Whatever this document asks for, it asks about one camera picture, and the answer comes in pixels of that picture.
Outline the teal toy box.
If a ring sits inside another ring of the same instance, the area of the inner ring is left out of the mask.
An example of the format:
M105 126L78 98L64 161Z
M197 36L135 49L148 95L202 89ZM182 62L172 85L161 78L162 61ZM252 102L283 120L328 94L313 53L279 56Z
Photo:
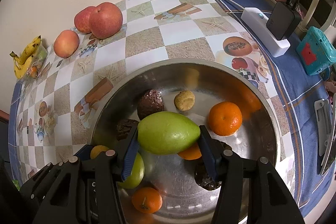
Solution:
M317 75L335 63L335 48L322 30L311 26L296 48L306 74Z

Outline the dark brown avocado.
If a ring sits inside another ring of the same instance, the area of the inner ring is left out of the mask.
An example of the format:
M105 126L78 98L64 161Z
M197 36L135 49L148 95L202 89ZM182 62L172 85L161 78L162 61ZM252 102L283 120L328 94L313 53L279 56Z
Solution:
M147 90L140 98L137 105L137 115L140 120L145 117L164 111L165 106L161 96L161 92L155 89Z

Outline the white power strip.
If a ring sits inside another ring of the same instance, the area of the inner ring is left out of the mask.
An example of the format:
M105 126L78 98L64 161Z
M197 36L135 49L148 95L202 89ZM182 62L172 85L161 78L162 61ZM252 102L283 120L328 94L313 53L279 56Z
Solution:
M241 15L242 21L255 33L273 57L279 57L290 48L287 39L277 40L266 27L268 16L256 7L246 7Z

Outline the orange with stem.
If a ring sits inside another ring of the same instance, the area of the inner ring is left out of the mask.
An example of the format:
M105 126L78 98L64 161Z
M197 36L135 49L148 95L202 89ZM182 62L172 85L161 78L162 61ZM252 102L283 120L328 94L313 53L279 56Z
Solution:
M145 214L153 214L160 210L163 199L156 189L144 187L134 192L131 203L136 210Z

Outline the small beige round fruit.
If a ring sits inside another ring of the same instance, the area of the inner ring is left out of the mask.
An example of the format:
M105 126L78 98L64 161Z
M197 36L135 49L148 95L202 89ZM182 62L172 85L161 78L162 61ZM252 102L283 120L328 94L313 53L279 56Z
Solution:
M195 103L195 95L189 90L178 93L174 98L174 105L179 111L190 110Z

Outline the dark red apple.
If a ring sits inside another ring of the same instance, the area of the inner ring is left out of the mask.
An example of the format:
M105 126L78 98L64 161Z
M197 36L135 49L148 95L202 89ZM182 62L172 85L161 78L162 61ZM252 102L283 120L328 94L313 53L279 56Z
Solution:
M91 12L94 9L96 9L95 6L88 6L85 9L78 12L76 16L74 17L74 25L79 32L83 34L91 33L91 29L89 26L89 18L90 18Z

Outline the clear plastic fruit tray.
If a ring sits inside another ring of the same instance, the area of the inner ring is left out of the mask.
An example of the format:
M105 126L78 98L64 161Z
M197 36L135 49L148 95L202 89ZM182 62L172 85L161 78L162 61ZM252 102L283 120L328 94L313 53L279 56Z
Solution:
M37 48L37 51L30 56L25 62L24 75L21 80L25 82L30 82L38 78L42 67L47 58L48 52L43 45Z

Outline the pale red apple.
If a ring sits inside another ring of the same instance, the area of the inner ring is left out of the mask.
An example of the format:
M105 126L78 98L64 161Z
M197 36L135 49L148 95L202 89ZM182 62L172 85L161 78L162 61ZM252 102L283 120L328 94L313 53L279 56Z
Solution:
M73 30L64 30L54 42L54 52L58 57L66 59L75 53L78 46L78 34Z

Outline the orange beside pear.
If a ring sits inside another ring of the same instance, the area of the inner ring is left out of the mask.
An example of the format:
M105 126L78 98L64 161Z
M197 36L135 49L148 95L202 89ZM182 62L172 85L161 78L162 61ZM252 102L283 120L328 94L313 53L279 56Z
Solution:
M208 115L209 128L219 136L233 135L242 122L242 112L232 102L220 102L214 105Z

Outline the checkered printed tablecloth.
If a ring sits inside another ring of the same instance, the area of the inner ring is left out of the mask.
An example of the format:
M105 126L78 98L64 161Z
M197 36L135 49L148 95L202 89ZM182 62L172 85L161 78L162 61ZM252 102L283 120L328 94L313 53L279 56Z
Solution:
M240 21L244 7L271 9L264 0L124 0L121 30L99 40L80 35L68 59L52 48L40 72L14 88L9 154L13 177L24 182L49 162L64 160L88 140L95 103L86 94L102 79L117 84L157 61L198 58L223 64L249 80L275 112L281 130L280 173L307 215L326 194L334 169L317 171L316 100L327 97L320 76L308 76L296 52L299 38L273 57Z

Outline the green pear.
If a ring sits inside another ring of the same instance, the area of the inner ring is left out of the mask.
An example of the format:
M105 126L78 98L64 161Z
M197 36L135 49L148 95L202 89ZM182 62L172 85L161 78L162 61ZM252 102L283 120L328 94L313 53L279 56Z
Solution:
M154 155L171 155L191 147L201 134L199 126L182 114L161 111L138 124L138 142Z

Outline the brown hairy fruit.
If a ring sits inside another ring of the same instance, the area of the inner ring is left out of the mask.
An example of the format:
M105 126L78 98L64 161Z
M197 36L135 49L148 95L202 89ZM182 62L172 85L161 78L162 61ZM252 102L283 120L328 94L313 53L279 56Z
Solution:
M129 135L131 129L134 126L137 126L139 124L139 121L134 119L122 119L120 120L116 125L117 130L117 140L123 140L126 139Z

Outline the small orange in bowl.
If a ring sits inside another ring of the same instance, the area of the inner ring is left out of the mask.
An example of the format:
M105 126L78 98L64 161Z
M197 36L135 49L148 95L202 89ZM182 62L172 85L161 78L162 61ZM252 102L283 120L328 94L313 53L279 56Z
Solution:
M197 142L195 142L188 149L185 149L184 151L179 152L178 155L182 159L185 159L185 160L196 160L202 156Z

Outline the black power adapter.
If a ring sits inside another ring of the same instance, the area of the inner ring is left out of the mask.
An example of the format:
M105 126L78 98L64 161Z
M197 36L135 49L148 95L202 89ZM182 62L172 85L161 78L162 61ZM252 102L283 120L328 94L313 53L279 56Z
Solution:
M266 27L277 40L287 39L301 21L300 14L285 2L277 2Z

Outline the green apple in bowl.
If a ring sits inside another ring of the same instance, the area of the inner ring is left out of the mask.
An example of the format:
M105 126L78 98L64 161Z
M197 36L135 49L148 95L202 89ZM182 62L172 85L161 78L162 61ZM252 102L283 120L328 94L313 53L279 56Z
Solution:
M145 174L145 165L142 156L137 153L130 175L124 182L117 184L124 189L134 189L139 186Z

